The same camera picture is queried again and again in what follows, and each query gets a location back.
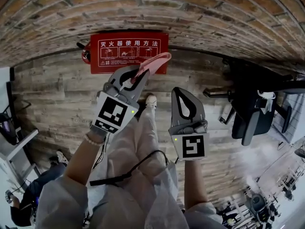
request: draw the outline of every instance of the black strap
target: black strap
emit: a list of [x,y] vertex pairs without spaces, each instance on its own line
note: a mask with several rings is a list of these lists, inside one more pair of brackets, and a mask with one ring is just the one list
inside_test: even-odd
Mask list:
[[146,156],[144,159],[142,159],[138,164],[136,164],[134,167],[131,168],[130,171],[128,171],[126,174],[123,174],[121,176],[118,177],[112,177],[112,178],[107,178],[107,179],[102,179],[102,180],[95,180],[95,181],[91,181],[90,182],[90,186],[99,186],[99,185],[114,185],[117,186],[115,183],[116,182],[121,182],[127,178],[130,178],[132,176],[132,172],[138,167],[140,166],[146,159],[150,158],[152,155],[154,155],[155,153],[160,152],[164,155],[165,158],[165,163],[166,165],[169,164],[169,161],[165,155],[165,153],[161,150],[155,150],[153,152],[151,152],[148,156]]

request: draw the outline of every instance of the wood panel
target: wood panel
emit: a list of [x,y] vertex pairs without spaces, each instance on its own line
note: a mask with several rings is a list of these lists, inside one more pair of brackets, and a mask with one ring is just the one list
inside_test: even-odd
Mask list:
[[[206,98],[202,91],[205,87],[232,84],[222,77],[227,69],[221,58],[182,50],[171,50],[171,53],[173,57],[169,62],[168,73],[152,76],[142,98],[147,93],[154,93],[158,98],[156,123],[159,145],[172,161],[177,157],[168,134],[172,89],[175,86],[182,87],[203,102],[211,144],[209,156],[202,161],[202,169],[211,201],[221,205],[225,197],[238,194],[247,187],[249,176],[260,176],[284,152],[286,155],[282,159],[294,164],[293,150],[284,148],[277,151],[278,142],[268,135],[256,136],[250,146],[244,147],[240,140],[231,138],[232,123],[223,125],[218,121],[221,115],[227,116],[230,104],[225,99]],[[67,157],[75,152],[93,118],[96,93],[109,79],[109,74],[92,75],[90,67],[80,57],[80,52],[70,52],[16,67],[13,84],[14,94],[18,97],[16,108],[23,106],[21,99],[32,103],[30,108],[19,113],[19,118],[25,130],[38,128],[40,131],[31,143],[30,152],[42,170],[48,167],[48,157],[57,149],[61,149]],[[178,162],[177,171],[179,198],[183,201],[183,162]],[[265,187],[271,191],[274,186],[276,184],[273,182]]]

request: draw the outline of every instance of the black cable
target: black cable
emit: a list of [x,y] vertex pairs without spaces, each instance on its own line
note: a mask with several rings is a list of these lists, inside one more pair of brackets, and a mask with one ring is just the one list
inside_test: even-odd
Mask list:
[[136,164],[134,167],[131,168],[130,171],[128,171],[127,173],[118,176],[118,177],[112,177],[112,178],[107,178],[107,179],[102,179],[102,180],[95,180],[95,181],[91,181],[90,185],[93,186],[99,186],[99,185],[116,185],[116,182],[121,182],[123,180],[125,180],[126,178],[130,178],[132,176],[132,172],[138,167],[140,166],[145,160],[147,160],[148,158],[150,158],[152,155],[154,155],[155,153],[160,152],[163,154],[164,158],[165,158],[165,164],[168,165],[169,161],[166,157],[166,154],[161,151],[161,150],[155,150],[153,152],[151,152],[148,156],[146,156],[144,159],[142,159],[138,164]]
[[16,190],[12,191],[11,194],[13,194],[14,192],[16,192],[17,190],[19,190],[20,188],[22,188],[22,186],[24,185],[24,183],[19,187],[17,188]]
[[101,154],[98,157],[98,159],[96,160],[95,164],[93,165],[92,170],[95,169],[100,162],[102,162],[102,160],[104,158],[104,152],[106,152],[107,144],[108,144],[108,141],[109,141],[109,136],[110,136],[110,134],[107,134],[107,136],[105,137],[105,143],[102,146]]

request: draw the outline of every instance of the white sneaker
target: white sneaker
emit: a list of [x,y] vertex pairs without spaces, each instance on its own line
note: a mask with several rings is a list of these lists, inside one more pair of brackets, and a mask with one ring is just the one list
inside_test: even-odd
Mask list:
[[68,159],[65,157],[65,155],[63,155],[62,151],[58,150],[56,151],[57,157],[58,157],[58,162],[59,163],[64,163],[64,164],[68,164]]
[[153,94],[148,95],[146,98],[146,106],[149,106],[153,109],[156,109],[157,107],[157,97]]

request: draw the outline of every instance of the brick ceiling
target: brick ceiling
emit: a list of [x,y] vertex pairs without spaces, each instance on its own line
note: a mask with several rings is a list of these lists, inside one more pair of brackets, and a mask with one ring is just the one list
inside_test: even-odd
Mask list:
[[0,66],[86,43],[102,30],[155,29],[170,45],[255,60],[305,58],[305,0],[0,0]]

